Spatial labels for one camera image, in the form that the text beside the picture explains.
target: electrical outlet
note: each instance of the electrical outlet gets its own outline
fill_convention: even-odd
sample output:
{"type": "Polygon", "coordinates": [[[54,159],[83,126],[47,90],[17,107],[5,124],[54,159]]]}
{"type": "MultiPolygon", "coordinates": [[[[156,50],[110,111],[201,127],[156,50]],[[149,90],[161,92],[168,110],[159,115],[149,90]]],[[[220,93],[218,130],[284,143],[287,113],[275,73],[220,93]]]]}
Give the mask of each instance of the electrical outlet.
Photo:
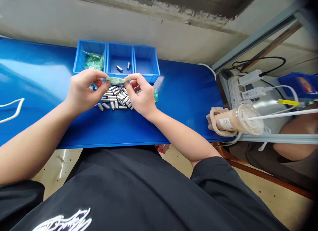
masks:
{"type": "Polygon", "coordinates": [[[228,86],[231,96],[232,109],[238,107],[243,101],[242,92],[246,91],[246,87],[239,84],[239,76],[233,76],[228,79],[228,86]]]}

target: hand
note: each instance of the hand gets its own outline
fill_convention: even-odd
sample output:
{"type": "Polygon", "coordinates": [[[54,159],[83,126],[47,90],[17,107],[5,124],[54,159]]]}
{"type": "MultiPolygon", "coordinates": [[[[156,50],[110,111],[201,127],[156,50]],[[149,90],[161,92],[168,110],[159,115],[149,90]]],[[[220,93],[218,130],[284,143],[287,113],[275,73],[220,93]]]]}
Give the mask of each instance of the hand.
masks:
{"type": "Polygon", "coordinates": [[[110,86],[109,81],[103,81],[108,74],[97,69],[86,69],[70,79],[70,87],[64,104],[76,116],[93,108],[106,93],[110,86]],[[96,83],[98,89],[94,92],[89,88],[96,83]]]}
{"type": "Polygon", "coordinates": [[[126,91],[134,109],[150,119],[157,111],[154,97],[154,88],[141,74],[130,74],[125,79],[131,78],[130,82],[125,82],[126,91]]]}

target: floor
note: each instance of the floor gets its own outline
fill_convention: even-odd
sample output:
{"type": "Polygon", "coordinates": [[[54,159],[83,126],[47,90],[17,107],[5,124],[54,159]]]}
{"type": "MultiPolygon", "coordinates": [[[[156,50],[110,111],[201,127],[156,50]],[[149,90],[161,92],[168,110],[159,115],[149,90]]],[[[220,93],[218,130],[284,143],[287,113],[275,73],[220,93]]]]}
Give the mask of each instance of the floor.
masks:
{"type": "MultiPolygon", "coordinates": [[[[45,186],[44,199],[63,185],[81,152],[82,149],[56,150],[34,177],[33,180],[39,181],[45,186]]],[[[191,176],[193,168],[190,162],[172,145],[166,154],[160,153],[160,155],[185,176],[191,176]]],[[[298,230],[308,207],[313,204],[310,199],[248,172],[234,169],[287,228],[291,231],[298,230]]]]}

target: blue plastic bin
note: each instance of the blue plastic bin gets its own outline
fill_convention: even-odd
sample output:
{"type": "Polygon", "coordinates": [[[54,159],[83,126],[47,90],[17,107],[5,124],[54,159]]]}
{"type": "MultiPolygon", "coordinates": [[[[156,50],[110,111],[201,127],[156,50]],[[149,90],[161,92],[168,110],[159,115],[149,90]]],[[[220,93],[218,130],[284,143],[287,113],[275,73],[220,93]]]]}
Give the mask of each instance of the blue plastic bin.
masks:
{"type": "Polygon", "coordinates": [[[141,73],[148,82],[154,83],[160,76],[156,48],[134,45],[133,50],[135,73],[141,73]]]}
{"type": "Polygon", "coordinates": [[[105,58],[107,57],[107,46],[106,43],[93,41],[93,40],[79,40],[77,43],[77,50],[75,55],[73,73],[78,74],[84,70],[84,61],[88,56],[83,51],[88,53],[95,53],[102,55],[105,52],[105,58]]]}
{"type": "Polygon", "coordinates": [[[134,73],[133,46],[120,43],[107,44],[107,62],[104,70],[110,77],[124,78],[128,74],[134,73]],[[123,72],[117,70],[117,65],[123,69],[123,72]]]}
{"type": "MultiPolygon", "coordinates": [[[[292,87],[299,98],[318,98],[318,76],[316,75],[307,75],[299,72],[292,72],[290,74],[278,78],[278,81],[281,85],[288,85],[292,87]],[[304,79],[306,79],[306,81],[310,84],[311,88],[313,89],[313,93],[308,93],[297,77],[303,77],[304,79]]],[[[293,94],[290,89],[283,89],[288,97],[293,97],[293,94]]]]}

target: gray wall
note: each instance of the gray wall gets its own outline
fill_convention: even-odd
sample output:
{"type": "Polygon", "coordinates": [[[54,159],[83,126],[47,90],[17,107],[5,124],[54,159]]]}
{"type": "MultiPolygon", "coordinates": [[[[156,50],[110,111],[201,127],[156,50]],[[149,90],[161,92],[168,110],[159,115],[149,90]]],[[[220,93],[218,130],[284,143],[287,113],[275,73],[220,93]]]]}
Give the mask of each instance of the gray wall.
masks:
{"type": "MultiPolygon", "coordinates": [[[[160,59],[212,65],[294,1],[255,0],[229,20],[204,13],[194,16],[160,2],[148,6],[135,0],[0,0],[0,35],[73,47],[78,39],[143,44],[155,46],[160,59]]],[[[244,59],[253,57],[270,41],[246,53],[244,59]]],[[[317,53],[305,29],[270,55],[287,59],[276,76],[296,69],[316,73],[315,60],[311,59],[317,53]]],[[[266,70],[276,65],[277,61],[267,61],[256,67],[266,70]]]]}

